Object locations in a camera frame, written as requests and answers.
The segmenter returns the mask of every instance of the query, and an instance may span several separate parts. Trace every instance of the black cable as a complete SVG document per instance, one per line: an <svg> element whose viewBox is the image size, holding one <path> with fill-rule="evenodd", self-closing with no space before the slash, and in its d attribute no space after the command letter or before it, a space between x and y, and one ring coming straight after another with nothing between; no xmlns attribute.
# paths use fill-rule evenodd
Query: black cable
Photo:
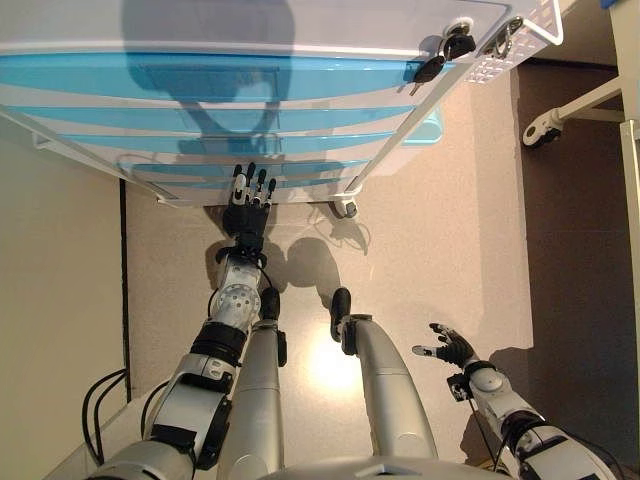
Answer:
<svg viewBox="0 0 640 480"><path fill-rule="evenodd" d="M207 318L211 316L211 302L213 301L213 297L215 296L217 291L218 289L216 288L211 294L211 296L209 297L209 301L207 302Z"/></svg>
<svg viewBox="0 0 640 480"><path fill-rule="evenodd" d="M471 407L471 411L473 412L473 418L475 418L476 423L478 424L478 429L480 430L480 435L482 435L482 440L484 441L484 445L485 447L487 447L487 451L489 452L489 457L491 458L493 463L496 464L497 463L496 458L493 456L493 452L491 451L491 447L489 446L489 440L487 440L487 435L484 433L484 428L482 428L482 425L480 424L480 419L478 418L478 412L474 408L473 403L471 402L471 399L468 398L467 401L469 402L469 406Z"/></svg>
<svg viewBox="0 0 640 480"><path fill-rule="evenodd" d="M96 403L93 406L93 431L96 436L96 449L100 465L104 464L104 451L102 450L102 432L100 431L100 404L102 403L102 400L104 400L104 397L106 397L107 394L126 376L127 373L125 371L125 373L122 373L118 378L111 382L111 384L100 394L98 400L96 400Z"/></svg>
<svg viewBox="0 0 640 480"><path fill-rule="evenodd" d="M153 400L153 397L155 397L156 394L160 390L162 390L164 387L166 387L168 384L169 384L169 380L167 380L166 382L162 382L160 385L158 385L156 388L153 389L153 391L147 397L147 400L144 402L144 407L142 408L142 415L140 416L140 437L141 438L144 438L144 427L145 427L145 424L147 423L147 410L149 409L151 400Z"/></svg>
<svg viewBox="0 0 640 480"><path fill-rule="evenodd" d="M104 382L106 382L107 380L112 379L113 377L117 376L117 375L121 375L123 373L125 373L127 370L125 368L117 370L113 373L110 373L109 375L105 375L104 377L102 377L100 380L98 380L96 383L94 383L91 388L89 388L89 390L87 391L87 393L84 396L84 399L82 400L82 436L84 437L84 443L87 445L87 448L89 449L89 453L91 454L91 457L93 458L93 460L96 462L97 465L99 465L98 463L98 453L96 452L95 447L93 446L93 443L91 442L91 435L89 434L89 422L87 420L87 415L89 412L89 401L91 400L91 395L93 395L93 392L96 391L96 389L98 387L100 387L100 385L102 385Z"/></svg>
<svg viewBox="0 0 640 480"><path fill-rule="evenodd" d="M266 278L266 279L267 279L267 283L269 283L269 286L270 286L271 288L273 288L273 283L271 283L271 279L269 278L269 275L267 275L267 272L265 272L265 271L264 271L264 268L259 267L259 266L257 266L257 267L258 267L258 270L260 270L260 271L262 272L262 274L264 275L264 278Z"/></svg>
<svg viewBox="0 0 640 480"><path fill-rule="evenodd" d="M564 433L566 433L567 435L569 435L570 437L573 437L577 441L579 441L581 443L584 443L584 444L586 444L586 445L588 445L590 447L593 447L593 448L596 448L596 449L600 450L600 452L604 453L605 456L609 457L609 460L611 460L611 463L613 463L616 466L616 470L618 470L618 474L620 475L620 480L624 480L626 478L625 475L624 475L624 472L622 471L622 467L620 466L620 463L618 462L618 459L609 450L607 450L606 448L598 445L597 443L590 442L586 438L582 438L582 437L576 435L575 433L571 433L570 431L565 430L564 428L562 429L562 431Z"/></svg>
<svg viewBox="0 0 640 480"><path fill-rule="evenodd" d="M496 458L493 461L493 471L495 472L496 469L498 468L498 463L500 462L500 457L502 456L502 451L504 450L504 447L507 445L507 439L509 438L509 435L505 435L504 438L502 439L502 443L500 444L500 448L498 449L498 453L496 453Z"/></svg>

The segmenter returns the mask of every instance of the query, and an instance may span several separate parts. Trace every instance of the white cabinet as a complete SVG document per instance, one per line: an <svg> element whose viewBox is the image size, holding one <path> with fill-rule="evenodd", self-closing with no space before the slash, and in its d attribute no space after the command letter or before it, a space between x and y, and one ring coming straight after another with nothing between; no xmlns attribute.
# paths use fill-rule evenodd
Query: white cabinet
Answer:
<svg viewBox="0 0 640 480"><path fill-rule="evenodd" d="M406 161L390 154L458 81L488 81L561 38L551 0L0 5L0 113L38 148L175 205L226 203L233 167L250 162L277 179L276 202L351 198ZM477 48L415 89L460 24ZM522 26L505 38L508 25ZM512 46L503 60L496 41ZM429 125L427 143L442 133L439 117Z"/></svg>

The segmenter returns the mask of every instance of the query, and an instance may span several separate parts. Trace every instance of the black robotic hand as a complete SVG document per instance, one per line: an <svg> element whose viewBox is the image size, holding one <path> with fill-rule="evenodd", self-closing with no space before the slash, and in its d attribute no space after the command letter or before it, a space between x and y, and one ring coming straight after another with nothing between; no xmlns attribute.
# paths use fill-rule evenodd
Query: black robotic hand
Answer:
<svg viewBox="0 0 640 480"><path fill-rule="evenodd" d="M411 349L413 353L439 358L445 362L453 363L461 369L464 369L471 360L478 360L473 347L458 332L440 323L430 323L429 327L438 334L438 340L446 345L443 347L416 345Z"/></svg>
<svg viewBox="0 0 640 480"><path fill-rule="evenodd" d="M236 245L221 249L216 256L218 261L232 251L260 260L262 267L266 264L266 257L261 254L261 251L276 180L272 178L268 187L265 188L267 171L261 169L257 182L252 186L251 180L255 170L255 163L249 164L246 173L242 172L241 165L236 165L229 206L222 215L222 226L225 232L236 241Z"/></svg>

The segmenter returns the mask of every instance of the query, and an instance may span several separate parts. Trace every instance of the beige floor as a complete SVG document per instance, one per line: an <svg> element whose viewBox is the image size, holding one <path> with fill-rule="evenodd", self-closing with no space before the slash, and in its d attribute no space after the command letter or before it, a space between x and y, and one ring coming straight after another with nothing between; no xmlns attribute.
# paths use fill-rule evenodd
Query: beige floor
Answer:
<svg viewBox="0 0 640 480"><path fill-rule="evenodd" d="M373 314L404 355L441 458L466 458L468 406L445 382L453 368L410 348L435 340L432 321L459 329L483 357L531 347L512 80L457 88L442 104L443 140L396 175L368 181L355 221L334 219L324 204L275 208L266 253L289 341L281 369L287 464L371 451L358 361L332 343L323 306L340 285L351 290L353 311ZM201 209L159 206L127 190L135 396L170 374L199 330L223 235Z"/></svg>

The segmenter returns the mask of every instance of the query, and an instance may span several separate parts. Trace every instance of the beige wall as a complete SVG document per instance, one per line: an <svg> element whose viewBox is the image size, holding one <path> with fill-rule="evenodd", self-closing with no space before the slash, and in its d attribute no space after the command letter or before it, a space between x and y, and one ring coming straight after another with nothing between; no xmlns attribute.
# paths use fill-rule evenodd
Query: beige wall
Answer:
<svg viewBox="0 0 640 480"><path fill-rule="evenodd" d="M0 478L42 478L82 441L88 387L122 368L118 180L34 150L0 117ZM107 419L124 389L105 403Z"/></svg>

